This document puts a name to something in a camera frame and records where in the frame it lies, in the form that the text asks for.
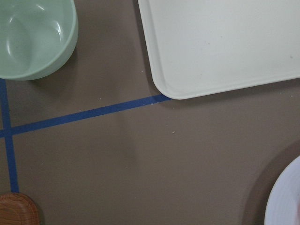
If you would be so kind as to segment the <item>white round plate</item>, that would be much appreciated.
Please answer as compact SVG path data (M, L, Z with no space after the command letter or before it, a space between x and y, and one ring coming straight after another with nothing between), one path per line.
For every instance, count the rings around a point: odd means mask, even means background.
M300 223L300 158L295 158L279 175L268 198L265 225Z

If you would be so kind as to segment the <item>wooden cutting board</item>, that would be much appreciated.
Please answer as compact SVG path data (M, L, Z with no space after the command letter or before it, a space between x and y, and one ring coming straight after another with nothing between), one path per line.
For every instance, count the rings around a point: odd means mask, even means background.
M38 208L26 195L8 193L0 196L1 225L39 225Z

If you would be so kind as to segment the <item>cream bear tray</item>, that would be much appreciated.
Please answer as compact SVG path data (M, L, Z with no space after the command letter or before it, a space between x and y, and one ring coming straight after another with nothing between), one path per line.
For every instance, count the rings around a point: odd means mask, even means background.
M300 76L297 0L141 0L151 74L172 99Z

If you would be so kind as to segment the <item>green bowl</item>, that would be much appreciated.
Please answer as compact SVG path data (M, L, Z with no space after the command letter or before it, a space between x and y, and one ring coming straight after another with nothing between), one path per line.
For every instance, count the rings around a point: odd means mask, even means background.
M0 77L28 81L54 73L75 50L78 30L73 0L2 0Z

